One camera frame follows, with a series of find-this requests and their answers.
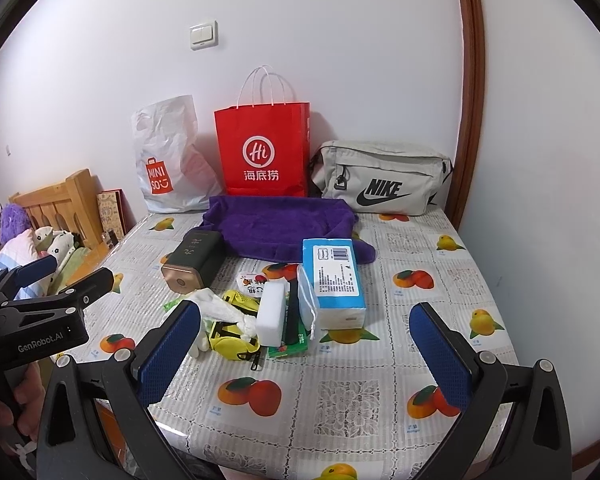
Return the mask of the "clear plastic pouch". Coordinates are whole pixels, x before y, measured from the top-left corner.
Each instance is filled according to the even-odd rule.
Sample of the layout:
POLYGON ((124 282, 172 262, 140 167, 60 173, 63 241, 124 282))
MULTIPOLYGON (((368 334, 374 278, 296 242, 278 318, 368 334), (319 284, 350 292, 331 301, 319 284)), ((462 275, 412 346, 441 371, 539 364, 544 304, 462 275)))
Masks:
POLYGON ((320 323, 318 322, 320 304, 315 295, 313 285, 310 282, 309 275, 301 264, 297 268, 297 280, 300 318, 306 329, 306 333, 309 335, 309 340, 314 340, 320 329, 320 323))

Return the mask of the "white Miniso plastic bag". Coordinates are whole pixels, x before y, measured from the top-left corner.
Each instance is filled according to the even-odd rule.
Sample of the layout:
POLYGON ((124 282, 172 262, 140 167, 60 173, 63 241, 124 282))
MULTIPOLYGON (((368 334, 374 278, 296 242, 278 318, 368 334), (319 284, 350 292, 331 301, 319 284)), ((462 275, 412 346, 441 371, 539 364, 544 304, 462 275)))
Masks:
POLYGON ((214 169, 197 150, 191 96, 177 96, 132 115, 135 168, 147 209, 154 214, 205 210, 223 192, 214 169))

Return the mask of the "white wall switch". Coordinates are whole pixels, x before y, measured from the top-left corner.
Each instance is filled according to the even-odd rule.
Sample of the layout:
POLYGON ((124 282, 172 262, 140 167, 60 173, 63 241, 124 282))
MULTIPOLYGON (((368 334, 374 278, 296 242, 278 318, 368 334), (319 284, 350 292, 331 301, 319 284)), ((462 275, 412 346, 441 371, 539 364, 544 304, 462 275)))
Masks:
POLYGON ((189 47, 193 51, 215 47, 218 43, 217 21, 194 25, 189 29, 189 47))

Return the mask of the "red paper Haidilao bag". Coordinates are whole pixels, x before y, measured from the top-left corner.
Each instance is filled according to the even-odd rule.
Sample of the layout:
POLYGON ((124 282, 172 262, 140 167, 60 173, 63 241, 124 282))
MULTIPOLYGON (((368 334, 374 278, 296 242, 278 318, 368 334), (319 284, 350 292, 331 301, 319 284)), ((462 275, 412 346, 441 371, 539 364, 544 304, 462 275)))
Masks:
POLYGON ((214 123, 228 195, 308 195, 308 102, 237 102, 216 110, 214 123))

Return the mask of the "plush toys pile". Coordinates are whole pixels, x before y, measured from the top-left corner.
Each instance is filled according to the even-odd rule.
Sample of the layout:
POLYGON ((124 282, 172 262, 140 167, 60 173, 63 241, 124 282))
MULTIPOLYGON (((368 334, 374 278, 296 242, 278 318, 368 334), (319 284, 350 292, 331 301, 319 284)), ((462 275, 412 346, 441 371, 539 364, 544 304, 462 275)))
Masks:
POLYGON ((53 256, 57 262, 54 272, 24 286, 17 292, 17 299, 57 294, 90 252, 78 234, 54 230, 51 226, 35 229, 26 211, 17 204, 8 204, 2 211, 0 244, 0 272, 46 256, 53 256))

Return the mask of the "dark green rectangular tin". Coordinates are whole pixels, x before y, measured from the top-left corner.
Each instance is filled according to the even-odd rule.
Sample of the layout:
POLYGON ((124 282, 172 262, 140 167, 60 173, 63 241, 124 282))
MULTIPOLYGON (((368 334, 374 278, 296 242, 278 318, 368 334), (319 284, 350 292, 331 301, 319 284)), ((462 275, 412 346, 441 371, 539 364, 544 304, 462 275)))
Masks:
POLYGON ((166 258, 161 273, 172 292, 181 295, 210 287, 226 257, 220 232, 192 229, 166 258))

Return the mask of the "green sachet packet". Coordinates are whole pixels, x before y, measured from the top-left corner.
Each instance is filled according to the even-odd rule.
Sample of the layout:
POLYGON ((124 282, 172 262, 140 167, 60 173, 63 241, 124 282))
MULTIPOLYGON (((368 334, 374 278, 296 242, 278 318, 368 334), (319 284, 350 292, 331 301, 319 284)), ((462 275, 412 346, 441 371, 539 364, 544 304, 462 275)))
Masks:
POLYGON ((306 353, 309 350, 309 335, 304 328, 298 305, 298 280, 295 278, 289 282, 287 296, 287 309, 284 324, 283 339, 279 347, 268 348, 270 359, 290 358, 306 353))

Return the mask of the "purple towel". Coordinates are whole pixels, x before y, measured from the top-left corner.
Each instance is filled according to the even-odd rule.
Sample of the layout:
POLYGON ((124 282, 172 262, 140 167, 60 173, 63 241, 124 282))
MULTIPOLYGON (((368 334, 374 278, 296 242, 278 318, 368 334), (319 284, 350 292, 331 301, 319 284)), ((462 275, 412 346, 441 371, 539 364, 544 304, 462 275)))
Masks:
POLYGON ((350 240, 357 224, 358 216, 343 200, 213 196, 197 228, 220 233, 233 256, 300 263, 305 240, 350 240))

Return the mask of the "yellow black pouch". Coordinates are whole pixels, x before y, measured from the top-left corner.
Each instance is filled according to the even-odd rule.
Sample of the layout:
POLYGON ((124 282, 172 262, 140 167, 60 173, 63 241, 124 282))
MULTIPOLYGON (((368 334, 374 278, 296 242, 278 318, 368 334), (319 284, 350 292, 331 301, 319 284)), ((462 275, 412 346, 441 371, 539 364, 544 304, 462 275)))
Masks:
MULTIPOLYGON (((257 299, 236 289, 224 292, 222 299, 244 314, 249 323, 256 319, 259 311, 257 299)), ((209 342, 213 351, 229 361, 250 362, 252 370, 256 370, 260 364, 262 351, 258 337, 246 335, 237 323, 214 322, 209 342)))

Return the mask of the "brown wooden door frame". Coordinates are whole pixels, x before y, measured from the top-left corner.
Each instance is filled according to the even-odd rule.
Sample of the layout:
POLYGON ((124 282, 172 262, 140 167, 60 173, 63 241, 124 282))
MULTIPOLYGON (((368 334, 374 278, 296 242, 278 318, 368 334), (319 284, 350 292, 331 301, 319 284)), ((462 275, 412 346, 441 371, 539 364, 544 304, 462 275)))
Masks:
POLYGON ((458 0, 463 39, 462 100, 454 172, 445 214, 457 229, 462 223, 474 177, 486 96, 486 31, 481 0, 458 0))

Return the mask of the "white sponge block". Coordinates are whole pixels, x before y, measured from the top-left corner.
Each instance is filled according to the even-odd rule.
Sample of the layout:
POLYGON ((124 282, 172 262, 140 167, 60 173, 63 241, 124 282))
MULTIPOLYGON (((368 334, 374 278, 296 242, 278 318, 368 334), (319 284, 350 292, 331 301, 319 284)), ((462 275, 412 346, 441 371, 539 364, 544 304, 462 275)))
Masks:
POLYGON ((256 318, 256 332, 260 345, 279 347, 283 339, 289 285, 283 278, 266 282, 260 298, 256 318))

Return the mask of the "blue tissue pack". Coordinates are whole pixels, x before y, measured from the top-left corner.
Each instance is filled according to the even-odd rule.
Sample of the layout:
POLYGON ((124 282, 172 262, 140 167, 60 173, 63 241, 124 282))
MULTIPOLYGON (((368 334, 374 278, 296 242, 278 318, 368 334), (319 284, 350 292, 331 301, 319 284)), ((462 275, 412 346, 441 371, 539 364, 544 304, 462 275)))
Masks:
POLYGON ((309 275, 320 304, 320 329, 362 328, 366 302, 352 240, 307 238, 302 242, 301 265, 309 275))

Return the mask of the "white fruit snack packet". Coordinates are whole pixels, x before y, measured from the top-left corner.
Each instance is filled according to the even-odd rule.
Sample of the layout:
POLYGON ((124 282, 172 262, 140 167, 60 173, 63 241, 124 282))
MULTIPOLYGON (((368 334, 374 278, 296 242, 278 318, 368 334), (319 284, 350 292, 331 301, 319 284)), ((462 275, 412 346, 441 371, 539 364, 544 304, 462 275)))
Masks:
POLYGON ((260 300, 263 294, 264 284, 268 278, 261 273, 240 272, 236 275, 236 287, 242 295, 260 300))

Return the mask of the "white socks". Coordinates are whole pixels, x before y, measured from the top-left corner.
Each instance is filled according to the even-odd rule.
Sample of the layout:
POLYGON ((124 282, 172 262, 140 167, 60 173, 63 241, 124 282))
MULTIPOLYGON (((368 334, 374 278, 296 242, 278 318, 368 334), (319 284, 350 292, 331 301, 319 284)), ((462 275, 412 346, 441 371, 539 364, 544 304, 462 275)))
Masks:
POLYGON ((238 327, 248 336, 257 336, 256 320, 249 323, 244 314, 240 313, 235 307, 215 295, 211 289, 204 288, 191 292, 184 297, 184 300, 191 301, 199 309, 201 321, 198 335, 194 343, 188 350, 188 355, 194 359, 200 357, 202 352, 212 350, 209 342, 211 325, 214 322, 237 323, 238 327))

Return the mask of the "fruit print tablecloth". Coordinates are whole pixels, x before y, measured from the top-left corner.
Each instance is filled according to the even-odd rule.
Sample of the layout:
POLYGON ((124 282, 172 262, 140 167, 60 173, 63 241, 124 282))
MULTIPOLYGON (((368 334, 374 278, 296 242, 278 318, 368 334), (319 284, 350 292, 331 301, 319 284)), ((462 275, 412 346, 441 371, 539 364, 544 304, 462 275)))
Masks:
POLYGON ((516 362, 503 326, 471 329, 474 314, 497 318, 498 307, 465 246, 438 248, 456 234, 441 210, 364 214, 355 231, 376 252, 358 270, 364 326, 319 332, 283 359, 231 361, 211 350, 186 358, 150 409, 186 456, 270 479, 313 479, 335 464, 362 479, 412 478, 454 422, 408 327, 422 301, 476 350, 516 362))

